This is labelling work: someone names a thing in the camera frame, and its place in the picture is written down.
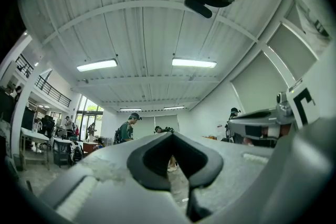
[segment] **railing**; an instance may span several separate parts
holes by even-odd
[[[17,58],[16,63],[18,64],[17,69],[23,73],[26,78],[29,78],[30,74],[33,72],[33,67],[28,63],[28,61],[20,55],[19,58]],[[59,103],[69,107],[71,100],[57,91],[41,76],[38,76],[35,86]]]

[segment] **concrete floor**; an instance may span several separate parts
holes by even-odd
[[[33,147],[31,151],[27,151],[26,155],[35,156],[35,148]],[[20,177],[19,183],[27,188],[26,181],[29,180],[33,193],[39,196],[52,181],[68,169],[67,165],[61,165],[60,168],[54,164],[52,152],[49,152],[49,166],[50,170],[47,169],[47,166],[43,162],[27,161],[27,170],[18,171]],[[174,172],[169,172],[168,179],[171,182],[172,196],[183,213],[185,213],[188,203],[188,180],[180,168]]]

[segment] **white corrugated ceiling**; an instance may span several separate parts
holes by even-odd
[[[176,104],[192,108],[214,89],[257,40],[279,0],[236,0],[212,8],[211,19],[191,12],[183,1],[19,0],[19,6],[28,31],[55,51],[52,65],[65,67],[70,83],[89,98],[117,111],[161,110]],[[218,64],[214,69],[172,67],[173,57]],[[116,68],[76,69],[111,58]]]

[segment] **ceiling light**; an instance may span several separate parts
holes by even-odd
[[[197,60],[187,60],[187,59],[173,59],[173,66],[180,66],[180,67],[209,67],[214,68],[217,63],[216,62],[207,62],[207,61],[197,61]]]
[[[181,106],[172,106],[170,108],[164,108],[163,110],[170,110],[170,109],[183,109],[184,108],[184,105],[181,105]]]
[[[120,109],[120,111],[142,111],[142,109]]]
[[[117,61],[114,59],[111,60],[104,60],[99,62],[92,62],[88,63],[87,65],[78,66],[77,69],[79,72],[89,71],[89,70],[95,70],[100,68],[106,68],[106,67],[116,67]]]

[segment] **black metal railing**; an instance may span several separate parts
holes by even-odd
[[[29,78],[33,71],[33,67],[28,63],[28,61],[22,55],[20,55],[19,58],[17,58],[16,63],[18,64],[17,69],[23,73],[26,78]],[[38,79],[35,82],[35,86],[59,103],[69,107],[71,100],[57,91],[41,76],[38,76]]]

